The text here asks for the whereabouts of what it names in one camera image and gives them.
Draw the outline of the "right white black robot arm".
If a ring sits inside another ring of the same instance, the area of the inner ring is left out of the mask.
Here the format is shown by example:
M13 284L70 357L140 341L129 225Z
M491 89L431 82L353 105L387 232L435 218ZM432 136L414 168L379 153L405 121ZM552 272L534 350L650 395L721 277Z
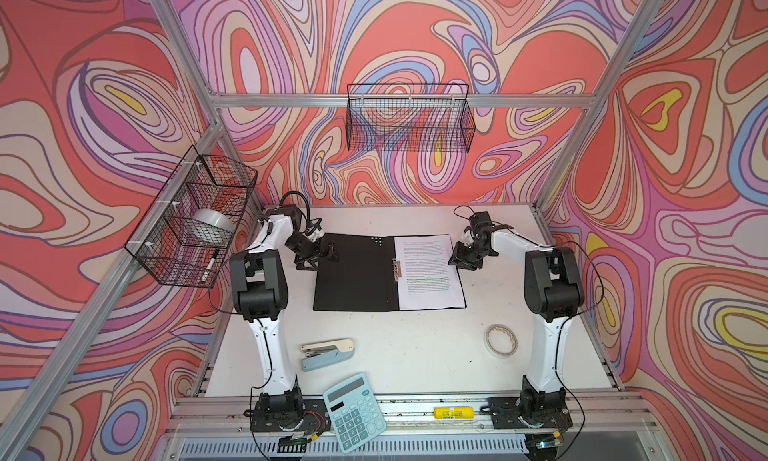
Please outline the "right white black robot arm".
M487 257L505 256L523 265L524 301L533 315L532 357L523 377L517 412L531 422L545 411L566 407L563 383L565 348L570 322L585 301L576 256L568 247L538 243L486 211L465 218L468 226L455 243L448 263L477 271Z

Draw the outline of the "white black file folder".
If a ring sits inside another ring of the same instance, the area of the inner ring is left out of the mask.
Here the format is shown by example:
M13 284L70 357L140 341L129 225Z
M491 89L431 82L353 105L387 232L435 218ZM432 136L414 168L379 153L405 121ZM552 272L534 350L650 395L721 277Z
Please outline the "white black file folder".
M313 309L319 312L396 312L396 236L329 235L336 262L319 263Z

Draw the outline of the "printed paper stack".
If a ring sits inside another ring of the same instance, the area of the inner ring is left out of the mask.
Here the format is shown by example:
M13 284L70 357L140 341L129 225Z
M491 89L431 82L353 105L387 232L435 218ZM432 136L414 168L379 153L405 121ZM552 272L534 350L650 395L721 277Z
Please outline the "printed paper stack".
M458 269L449 264L453 243L448 234L396 236L394 254L399 311L466 308Z

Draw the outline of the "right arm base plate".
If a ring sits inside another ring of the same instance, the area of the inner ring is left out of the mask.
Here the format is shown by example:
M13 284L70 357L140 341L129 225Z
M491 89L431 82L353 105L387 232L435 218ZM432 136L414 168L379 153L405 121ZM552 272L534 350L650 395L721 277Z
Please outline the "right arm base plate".
M573 420L563 399L534 399L522 397L491 397L480 412L489 415L493 428L550 429L567 431Z

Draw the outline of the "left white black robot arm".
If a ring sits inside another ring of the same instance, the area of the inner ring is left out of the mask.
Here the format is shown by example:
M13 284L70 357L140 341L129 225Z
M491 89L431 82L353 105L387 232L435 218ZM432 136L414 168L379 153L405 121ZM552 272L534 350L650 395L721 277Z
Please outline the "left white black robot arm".
M269 209L255 240L229 261L233 308L256 339L264 376L257 388L255 412L304 412L298 374L288 358L280 326L289 288L279 249L286 247L294 254L298 270L315 271L320 261L338 259L321 221L302 224L307 221L308 214L294 204Z

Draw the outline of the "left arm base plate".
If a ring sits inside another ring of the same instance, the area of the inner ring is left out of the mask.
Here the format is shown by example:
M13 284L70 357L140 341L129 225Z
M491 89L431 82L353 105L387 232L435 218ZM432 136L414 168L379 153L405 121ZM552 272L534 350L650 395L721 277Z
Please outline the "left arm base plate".
M322 434L331 425L326 404L319 398L304 399L299 408L267 408L257 402L250 413L250 431L256 434Z

